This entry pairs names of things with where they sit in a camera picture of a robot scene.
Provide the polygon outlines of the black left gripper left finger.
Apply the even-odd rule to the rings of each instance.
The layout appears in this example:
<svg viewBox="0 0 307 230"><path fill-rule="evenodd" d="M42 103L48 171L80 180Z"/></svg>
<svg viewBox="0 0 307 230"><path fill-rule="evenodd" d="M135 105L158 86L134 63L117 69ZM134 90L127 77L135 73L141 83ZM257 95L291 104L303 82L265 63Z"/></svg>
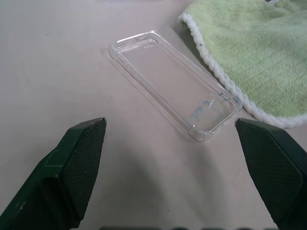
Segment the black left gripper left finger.
<svg viewBox="0 0 307 230"><path fill-rule="evenodd" d="M0 215L0 230L71 230L84 219L97 179L106 119L67 130Z"/></svg>

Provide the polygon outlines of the white smartphone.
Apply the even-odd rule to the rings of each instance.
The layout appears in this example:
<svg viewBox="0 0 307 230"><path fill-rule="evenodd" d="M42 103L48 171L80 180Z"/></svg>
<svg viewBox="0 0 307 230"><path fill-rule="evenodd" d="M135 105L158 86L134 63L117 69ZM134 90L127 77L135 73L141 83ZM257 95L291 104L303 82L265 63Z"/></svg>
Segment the white smartphone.
<svg viewBox="0 0 307 230"><path fill-rule="evenodd" d="M208 140L242 108L236 96L155 31L116 41L110 55L127 79L195 141Z"/></svg>

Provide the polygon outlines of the light green towel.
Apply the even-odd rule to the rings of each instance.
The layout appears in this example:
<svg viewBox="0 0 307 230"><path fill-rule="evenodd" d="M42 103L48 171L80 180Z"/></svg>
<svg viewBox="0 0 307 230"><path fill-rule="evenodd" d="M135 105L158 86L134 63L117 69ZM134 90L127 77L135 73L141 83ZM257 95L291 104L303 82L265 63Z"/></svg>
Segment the light green towel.
<svg viewBox="0 0 307 230"><path fill-rule="evenodd" d="M307 124L307 0L195 0L179 19L248 113L280 128Z"/></svg>

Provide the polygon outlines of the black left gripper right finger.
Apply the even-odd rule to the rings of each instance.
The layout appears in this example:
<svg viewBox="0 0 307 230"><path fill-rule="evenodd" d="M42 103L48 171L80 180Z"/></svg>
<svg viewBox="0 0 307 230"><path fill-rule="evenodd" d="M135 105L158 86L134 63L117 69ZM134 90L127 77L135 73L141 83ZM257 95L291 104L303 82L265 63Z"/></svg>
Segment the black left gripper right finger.
<svg viewBox="0 0 307 230"><path fill-rule="evenodd" d="M307 152L283 129L236 120L248 172L279 230L307 230Z"/></svg>

